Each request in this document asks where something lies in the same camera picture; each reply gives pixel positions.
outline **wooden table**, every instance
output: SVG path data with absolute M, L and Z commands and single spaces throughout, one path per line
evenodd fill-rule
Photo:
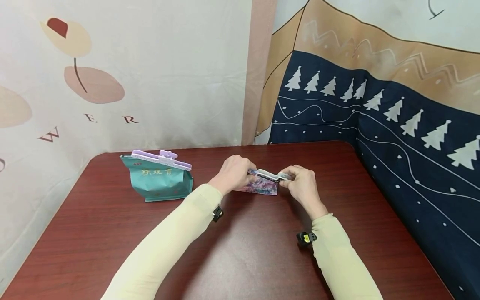
M 278 172 L 315 171 L 320 197 L 338 217 L 385 299 L 451 299 L 422 251 L 344 142 L 175 150 L 193 164 L 194 187 L 233 154 Z M 120 153 L 89 163 L 2 300 L 99 299 L 135 246 L 181 200 L 145 203 Z M 332 299 L 311 249 L 296 234 L 310 227 L 284 190 L 232 192 L 170 271 L 156 299 Z

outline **fabric backdrop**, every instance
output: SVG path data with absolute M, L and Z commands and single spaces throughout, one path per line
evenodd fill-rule
M 92 157 L 253 142 L 274 13 L 274 0 L 0 3 L 0 295 Z
M 479 2 L 282 6 L 255 142 L 352 144 L 455 298 L 480 299 Z

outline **beige sleeve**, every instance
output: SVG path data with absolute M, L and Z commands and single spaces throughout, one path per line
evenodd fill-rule
M 313 221 L 313 253 L 335 300 L 383 299 L 342 225 L 332 214 Z
M 222 194 L 203 184 L 157 225 L 128 256 L 101 300 L 153 300 L 163 279 L 212 221 Z

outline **wrist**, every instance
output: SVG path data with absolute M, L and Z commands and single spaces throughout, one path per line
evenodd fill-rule
M 303 208 L 312 221 L 328 214 L 326 206 L 320 201 L 320 199 L 304 202 Z
M 218 175 L 213 177 L 208 184 L 216 188 L 223 196 L 231 192 L 231 188 L 228 187 L 228 184 L 222 180 Z

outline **white tree pattern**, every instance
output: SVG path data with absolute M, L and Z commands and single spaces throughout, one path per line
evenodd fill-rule
M 375 109 L 376 111 L 378 111 L 379 110 L 378 106 L 380 105 L 381 100 L 384 96 L 383 91 L 384 91 L 384 89 L 382 89 L 378 94 L 373 96 L 372 99 L 368 100 L 368 102 L 365 103 L 363 106 L 365 106 L 367 108 L 367 110 Z
M 470 143 L 466 143 L 464 147 L 455 150 L 455 153 L 448 154 L 447 156 L 453 159 L 452 165 L 458 167 L 463 165 L 470 170 L 473 170 L 472 160 L 477 160 L 477 151 L 480 150 L 480 135 Z
M 409 135 L 415 137 L 415 130 L 419 127 L 421 113 L 423 113 L 423 109 L 420 109 L 420 112 L 418 112 L 418 114 L 405 122 L 404 125 L 400 126 L 400 128 L 403 129 L 403 135 L 406 135 L 408 133 Z
M 395 103 L 394 106 L 389 108 L 388 111 L 384 113 L 384 115 L 387 116 L 387 121 L 393 120 L 393 122 L 398 123 L 398 116 L 400 115 L 400 109 L 403 107 L 403 99 L 405 99 L 405 97 L 402 97 L 400 101 Z
M 321 93 L 323 93 L 324 96 L 326 95 L 335 96 L 335 93 L 334 93 L 335 85 L 336 85 L 335 78 L 336 76 L 333 76 L 333 79 L 330 80 L 330 82 L 324 87 L 323 90 L 321 90 Z
M 452 121 L 447 120 L 445 124 L 438 126 L 437 129 L 427 133 L 426 136 L 422 137 L 421 139 L 425 142 L 425 147 L 428 148 L 432 146 L 437 150 L 441 150 L 440 143 L 443 143 L 445 140 L 445 135 L 447 134 L 448 124 Z
M 348 90 L 345 92 L 345 94 L 340 97 L 340 99 L 343 99 L 343 102 L 347 102 L 347 100 L 350 100 L 353 98 L 353 78 L 352 78 L 352 83 L 350 83 L 350 86 L 348 87 Z
M 288 87 L 289 91 L 292 91 L 293 89 L 299 89 L 300 88 L 300 68 L 301 66 L 298 67 L 297 71 L 295 74 L 293 74 L 292 78 L 288 81 L 288 83 L 285 85 L 285 87 Z
M 307 91 L 307 94 L 310 94 L 310 92 L 316 92 L 317 91 L 318 73 L 320 73 L 320 71 L 317 71 L 317 74 L 315 74 L 312 77 L 312 80 L 310 80 L 307 83 L 307 86 L 303 89 L 304 91 Z
M 363 95 L 365 94 L 365 87 L 367 86 L 367 79 L 358 87 L 358 89 L 355 91 L 355 94 L 353 95 L 356 99 L 363 98 Z

